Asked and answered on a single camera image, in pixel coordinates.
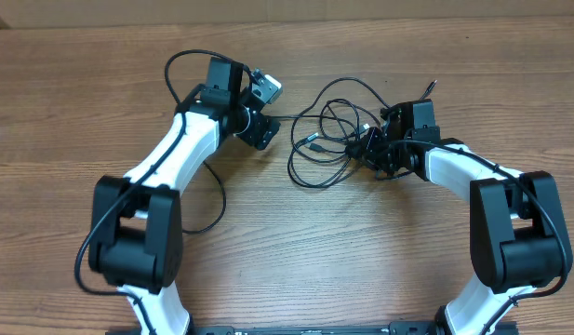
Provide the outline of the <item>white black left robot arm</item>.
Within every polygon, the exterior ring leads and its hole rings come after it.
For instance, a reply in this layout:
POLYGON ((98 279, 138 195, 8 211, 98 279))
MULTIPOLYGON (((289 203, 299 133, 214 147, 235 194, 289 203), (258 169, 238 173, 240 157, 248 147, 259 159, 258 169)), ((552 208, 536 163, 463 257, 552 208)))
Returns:
POLYGON ((81 277, 82 261, 110 285, 108 296, 128 300, 135 334, 190 334, 176 276, 183 253, 180 200, 195 172, 235 136, 263 150, 280 128, 263 114, 283 91, 260 69, 210 52, 207 77, 176 98, 172 125, 137 166, 95 185, 90 231, 78 249, 73 275, 84 292, 99 296, 81 277))

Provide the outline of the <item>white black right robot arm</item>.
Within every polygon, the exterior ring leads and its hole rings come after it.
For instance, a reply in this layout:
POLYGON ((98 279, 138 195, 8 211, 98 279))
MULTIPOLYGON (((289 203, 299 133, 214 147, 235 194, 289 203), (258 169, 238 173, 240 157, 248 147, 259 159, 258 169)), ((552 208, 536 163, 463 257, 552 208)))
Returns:
POLYGON ((502 318, 522 300, 559 291, 573 264, 554 177, 503 167, 462 141, 442 138, 429 99, 385 107, 380 116, 383 125, 356 136, 346 154, 380 180, 416 174, 470 206, 472 278, 433 321, 405 332, 515 334, 502 318))

